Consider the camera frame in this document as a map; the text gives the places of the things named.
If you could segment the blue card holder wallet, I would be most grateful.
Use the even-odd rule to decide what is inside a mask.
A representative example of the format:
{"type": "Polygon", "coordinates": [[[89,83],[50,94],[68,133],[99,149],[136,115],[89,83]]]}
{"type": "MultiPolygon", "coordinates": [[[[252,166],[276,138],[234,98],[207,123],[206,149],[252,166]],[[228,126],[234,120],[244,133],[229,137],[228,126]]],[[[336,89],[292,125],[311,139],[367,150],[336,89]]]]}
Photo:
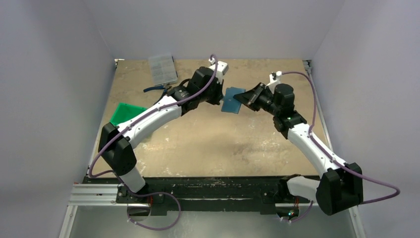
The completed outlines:
{"type": "Polygon", "coordinates": [[[237,87],[226,88],[221,111],[223,113],[239,114],[241,103],[238,100],[234,99],[234,96],[236,94],[244,93],[245,91],[246,89],[237,87]]]}

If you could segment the green plastic bin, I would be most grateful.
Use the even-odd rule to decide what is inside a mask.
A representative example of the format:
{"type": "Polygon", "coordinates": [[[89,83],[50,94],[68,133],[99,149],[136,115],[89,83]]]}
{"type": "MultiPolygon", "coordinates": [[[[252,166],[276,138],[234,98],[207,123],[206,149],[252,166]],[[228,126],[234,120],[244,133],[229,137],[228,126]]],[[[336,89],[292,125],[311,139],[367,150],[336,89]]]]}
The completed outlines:
{"type": "Polygon", "coordinates": [[[136,117],[146,110],[147,108],[144,107],[134,106],[127,103],[119,103],[109,121],[114,126],[117,126],[120,123],[126,122],[136,117]]]}

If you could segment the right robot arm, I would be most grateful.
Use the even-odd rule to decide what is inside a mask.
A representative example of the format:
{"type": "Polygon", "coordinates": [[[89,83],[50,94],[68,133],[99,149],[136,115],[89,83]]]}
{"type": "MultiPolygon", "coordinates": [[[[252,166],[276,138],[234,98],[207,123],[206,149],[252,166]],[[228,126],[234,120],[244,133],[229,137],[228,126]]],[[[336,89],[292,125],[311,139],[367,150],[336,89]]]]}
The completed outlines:
{"type": "Polygon", "coordinates": [[[281,83],[270,90],[261,83],[234,95],[234,99],[253,111],[262,109],[270,113],[276,130],[305,155],[319,175],[319,180],[300,175],[282,179],[277,193],[281,200],[289,202],[296,196],[303,197],[316,202],[329,216],[362,204],[361,167],[334,156],[312,132],[307,121],[294,109],[292,86],[281,83]]]}

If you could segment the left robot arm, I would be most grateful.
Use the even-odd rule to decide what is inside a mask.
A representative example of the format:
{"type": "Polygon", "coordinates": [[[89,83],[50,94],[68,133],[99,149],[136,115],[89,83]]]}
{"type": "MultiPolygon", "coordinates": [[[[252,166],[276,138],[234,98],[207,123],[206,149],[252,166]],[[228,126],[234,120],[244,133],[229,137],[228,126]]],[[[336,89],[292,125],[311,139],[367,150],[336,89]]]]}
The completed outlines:
{"type": "Polygon", "coordinates": [[[129,188],[128,196],[136,203],[146,200],[146,181],[136,167],[134,149],[146,137],[206,102],[219,105],[223,98],[223,77],[227,63],[219,61],[209,67],[200,67],[187,83],[169,90],[152,107],[117,126],[103,126],[98,156],[102,157],[122,182],[129,188]]]}

